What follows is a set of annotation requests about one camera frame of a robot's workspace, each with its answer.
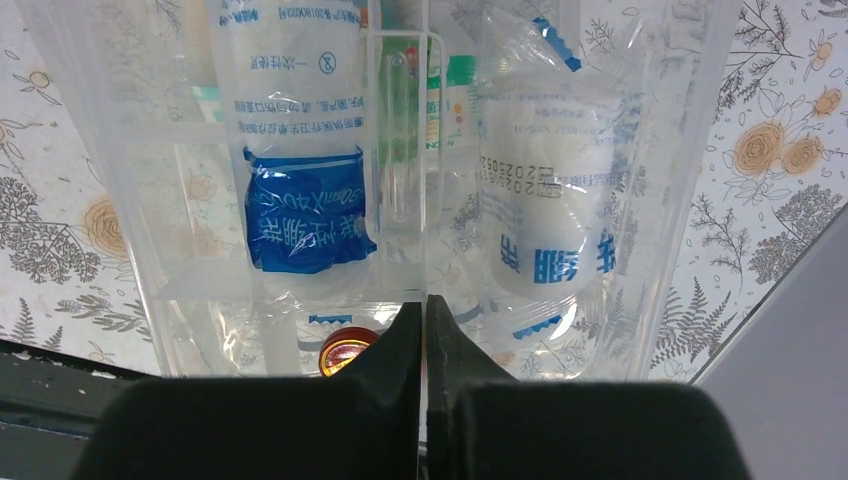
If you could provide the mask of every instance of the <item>prohibition symbol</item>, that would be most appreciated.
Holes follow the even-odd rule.
[[[324,52],[321,54],[321,58],[318,59],[318,66],[321,68],[321,71],[326,73],[327,75],[336,71],[336,56],[330,52]]]

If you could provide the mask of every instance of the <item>small red tin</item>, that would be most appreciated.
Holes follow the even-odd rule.
[[[352,362],[368,348],[379,335],[362,327],[347,327],[336,330],[327,337],[321,347],[319,367],[321,375],[331,377]]]

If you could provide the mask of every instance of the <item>plastic container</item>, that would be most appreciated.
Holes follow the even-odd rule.
[[[469,174],[462,160],[448,165],[445,148],[428,155],[428,100],[434,101],[423,74],[432,73],[428,56],[403,57],[405,67],[418,73],[401,97],[387,95],[399,86],[381,69],[393,53],[384,50],[388,38],[413,42],[419,53],[438,51],[440,59],[449,58],[448,52],[467,56],[467,45],[447,42],[461,36],[457,25],[476,41],[473,14],[485,2],[447,2],[453,9],[446,14],[440,6],[435,18],[427,0],[411,2],[420,3],[420,18],[404,17],[403,8],[384,17],[381,2],[374,0],[361,5],[367,7],[362,23],[368,24],[361,34],[365,219],[377,252],[367,264],[333,266],[327,272],[335,273],[322,278],[274,276],[249,261],[243,212],[250,170],[244,167],[244,135],[234,121],[238,99],[227,93],[237,90],[235,69],[221,60],[232,46],[216,28],[236,21],[220,11],[229,3],[246,4],[18,2],[112,194],[163,375],[317,375],[320,347],[334,330],[361,326],[379,332],[401,302],[427,293],[445,294],[467,333],[489,348],[478,328],[489,306],[482,305],[479,285],[459,255],[467,246],[462,242],[473,239],[451,233],[474,215],[474,203],[457,193],[474,181],[473,170]],[[579,31],[589,32],[589,39],[579,34],[584,41],[575,49],[584,68],[603,64],[614,51],[610,29],[632,25],[634,15],[645,19],[639,38],[651,54],[640,63],[639,83],[647,101],[631,173],[615,197],[619,256],[601,290],[607,306],[603,312],[575,312],[556,338],[534,344],[529,370],[515,361],[524,347],[492,351],[519,377],[643,378],[738,2],[636,0],[624,12],[608,2],[554,2],[550,12],[518,0],[496,3],[525,16],[545,15],[571,45],[578,34],[567,23],[579,18]],[[379,19],[389,16],[409,30],[382,29]],[[447,38],[435,33],[440,22],[448,25]],[[440,111],[447,111],[446,70],[439,70]],[[405,101],[379,100],[386,98]],[[397,117],[410,122],[396,129],[404,168],[388,175],[386,165],[393,163],[379,148],[385,133],[380,126]],[[446,145],[445,134],[442,126],[440,146]],[[393,190],[387,178],[396,180],[395,198],[402,202],[389,202],[387,192]],[[396,211],[403,215],[389,215]],[[292,285],[306,293],[293,294]],[[576,374],[568,373],[560,353],[581,348],[591,354],[568,353],[583,362]]]

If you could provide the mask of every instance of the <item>floral pattern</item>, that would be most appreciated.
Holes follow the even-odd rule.
[[[457,1],[460,10],[469,3]],[[552,10],[548,0],[497,2],[525,16]],[[114,81],[132,85],[122,91],[125,103],[134,105],[128,115],[179,121],[191,114],[185,107],[193,100],[126,68],[138,60],[140,42],[165,41],[181,28],[179,2],[142,3],[139,11],[158,16],[155,29],[139,29],[144,22],[102,3],[111,28],[124,33],[105,54]],[[607,0],[609,18],[584,19],[583,56],[615,48],[616,28],[638,13],[632,3]],[[0,338],[156,373],[117,216],[56,89],[61,80],[44,65],[13,0],[0,0],[0,6],[10,12],[0,39],[0,71],[6,72],[0,75],[0,94],[8,100],[0,105],[0,270],[10,279],[0,288]],[[842,1],[742,2],[651,356],[651,378],[686,382],[697,376],[844,204],[846,29],[848,6]],[[157,152],[144,152],[134,162],[139,193],[155,207],[148,212],[151,235],[183,248],[169,247],[180,257],[220,256],[243,248],[238,232],[227,228],[238,218],[234,186],[222,180],[228,165],[209,160],[217,155],[211,151],[183,153],[205,160],[189,162],[180,171],[173,167],[164,179],[149,174],[163,168],[156,163]],[[644,171],[637,171],[629,184],[635,195],[644,195],[649,182]],[[621,192],[611,208],[618,208]],[[476,195],[459,203],[448,226],[460,233],[458,242],[445,242],[444,251],[433,257],[444,260],[431,272],[434,293],[473,290],[475,280],[451,252],[479,245],[477,232],[467,228],[479,203]],[[635,231],[639,225],[624,228]],[[401,260],[403,247],[386,245]],[[628,268],[632,247],[619,246],[618,268]],[[572,325],[579,335],[493,357],[522,378],[567,379],[579,375],[602,335],[614,354],[624,355],[625,344],[616,342],[632,336],[633,323],[624,320],[637,312],[622,307],[622,295],[622,290],[612,295],[606,326],[578,315]],[[454,297],[457,322],[475,338],[482,306],[474,295]],[[314,356],[323,334],[303,332],[304,355]],[[255,355],[248,350],[239,354],[244,363]]]

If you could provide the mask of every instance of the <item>blue packaging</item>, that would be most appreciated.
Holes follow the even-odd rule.
[[[247,246],[265,272],[313,274],[377,250],[365,231],[362,150],[316,158],[258,158],[245,199]]]

